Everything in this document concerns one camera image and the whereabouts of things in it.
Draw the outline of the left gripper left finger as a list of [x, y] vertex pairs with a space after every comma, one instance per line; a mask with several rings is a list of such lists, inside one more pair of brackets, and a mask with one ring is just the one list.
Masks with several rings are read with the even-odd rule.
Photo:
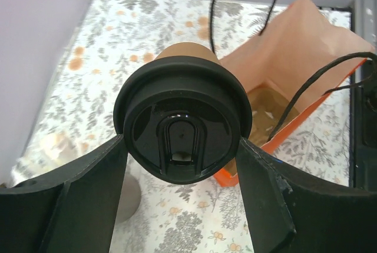
[[127, 163], [122, 135], [1, 188], [1, 252], [108, 252]]

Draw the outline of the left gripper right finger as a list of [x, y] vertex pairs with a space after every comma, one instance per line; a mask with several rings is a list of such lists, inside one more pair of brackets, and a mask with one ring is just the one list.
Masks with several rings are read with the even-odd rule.
[[376, 194], [313, 176], [243, 139], [239, 184], [255, 252], [375, 252]]

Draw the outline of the orange paper bag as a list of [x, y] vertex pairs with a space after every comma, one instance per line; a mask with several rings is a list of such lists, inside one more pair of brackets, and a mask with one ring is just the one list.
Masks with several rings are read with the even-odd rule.
[[349, 99], [344, 81], [364, 58], [358, 52], [372, 52], [373, 46], [354, 32], [332, 25], [311, 0], [295, 0], [278, 16], [267, 17], [264, 28], [221, 64], [247, 92], [262, 89], [266, 103], [279, 114], [289, 109], [282, 123], [276, 123], [264, 137], [262, 149], [276, 154], [288, 147], [286, 160], [311, 169], [311, 164], [336, 169], [349, 157], [349, 105], [333, 106], [333, 119], [321, 119], [336, 139], [315, 131], [300, 131], [310, 119], [319, 119], [331, 94]]

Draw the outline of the cardboard cup carrier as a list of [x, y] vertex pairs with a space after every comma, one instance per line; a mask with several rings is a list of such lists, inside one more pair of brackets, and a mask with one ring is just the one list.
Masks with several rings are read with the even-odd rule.
[[259, 87], [247, 94], [252, 108], [253, 123], [249, 141], [256, 146], [264, 145], [278, 124], [289, 101], [268, 87]]

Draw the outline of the brown paper coffee cup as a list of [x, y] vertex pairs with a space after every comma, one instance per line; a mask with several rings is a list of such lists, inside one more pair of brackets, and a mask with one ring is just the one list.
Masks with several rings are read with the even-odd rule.
[[172, 56], [189, 56], [211, 61], [220, 65], [219, 59], [208, 47], [194, 42], [179, 42], [162, 50], [153, 61]]

